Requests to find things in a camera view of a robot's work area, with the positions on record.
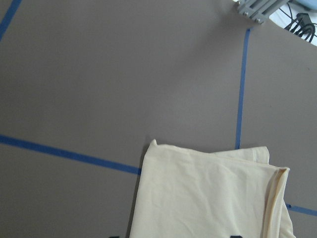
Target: folded cloth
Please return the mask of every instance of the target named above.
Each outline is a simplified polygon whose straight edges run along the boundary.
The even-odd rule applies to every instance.
[[[294,238],[289,168],[268,160],[266,147],[204,153],[153,140],[130,238]]]

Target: white cloth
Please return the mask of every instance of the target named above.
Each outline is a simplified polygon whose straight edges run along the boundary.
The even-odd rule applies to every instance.
[[[130,238],[294,238],[283,195],[289,168],[266,147],[203,153],[153,140]]]

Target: beige fabric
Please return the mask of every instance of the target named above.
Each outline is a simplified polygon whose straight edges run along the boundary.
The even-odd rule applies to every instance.
[[[289,169],[268,159],[266,147],[203,153],[152,141],[130,238],[294,238]]]

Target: cloth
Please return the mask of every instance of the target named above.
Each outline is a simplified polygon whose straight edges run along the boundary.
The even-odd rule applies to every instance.
[[[204,153],[153,140],[130,238],[294,238],[283,200],[289,168],[266,147]]]

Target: blue tape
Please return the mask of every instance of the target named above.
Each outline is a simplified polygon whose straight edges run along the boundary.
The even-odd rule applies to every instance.
[[[15,12],[18,10],[21,2],[22,0],[12,0],[10,7],[6,11],[4,18],[2,19],[2,22],[0,23],[0,41],[5,31],[9,27],[9,24],[11,20],[13,19]]]
[[[297,206],[292,206],[291,204],[286,203],[286,207],[289,211],[293,212],[299,212],[299,213],[304,213],[306,215],[311,215],[317,217],[317,211],[311,210],[305,207],[297,207]]]
[[[33,151],[37,151],[37,152],[41,152],[41,153],[45,153],[49,155],[59,156],[59,157],[63,157],[63,158],[71,159],[71,160],[76,160],[76,161],[80,161],[80,162],[84,162],[88,164],[98,165],[98,166],[106,167],[113,170],[119,170],[119,171],[131,173],[131,174],[136,174],[136,175],[141,174],[141,169],[138,167],[125,165],[125,164],[121,164],[117,162],[112,162],[108,160],[103,160],[96,157],[82,155],[82,154],[78,154],[78,153],[74,153],[74,152],[70,152],[66,150],[56,149],[50,146],[36,144],[36,143],[28,142],[25,140],[19,140],[19,139],[15,139],[15,138],[4,136],[4,135],[0,135],[0,143],[23,148],[23,149],[33,150]]]
[[[245,79],[246,79],[247,56],[248,56],[248,45],[249,45],[250,32],[251,32],[251,28],[247,29],[245,37],[244,37],[235,149],[240,149],[244,85],[245,85]]]

